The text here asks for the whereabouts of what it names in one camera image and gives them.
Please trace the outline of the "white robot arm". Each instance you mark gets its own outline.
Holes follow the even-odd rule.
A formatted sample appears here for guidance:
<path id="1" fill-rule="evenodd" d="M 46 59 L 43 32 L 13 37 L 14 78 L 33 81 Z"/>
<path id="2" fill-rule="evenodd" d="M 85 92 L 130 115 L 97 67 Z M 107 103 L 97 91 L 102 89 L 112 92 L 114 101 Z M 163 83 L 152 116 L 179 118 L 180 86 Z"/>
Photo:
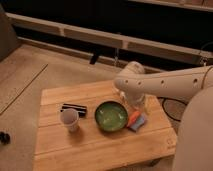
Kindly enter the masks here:
<path id="1" fill-rule="evenodd" d="M 130 62 L 114 85 L 130 104 L 144 94 L 186 101 L 172 171 L 213 171 L 213 65 L 145 74 L 140 63 Z"/>

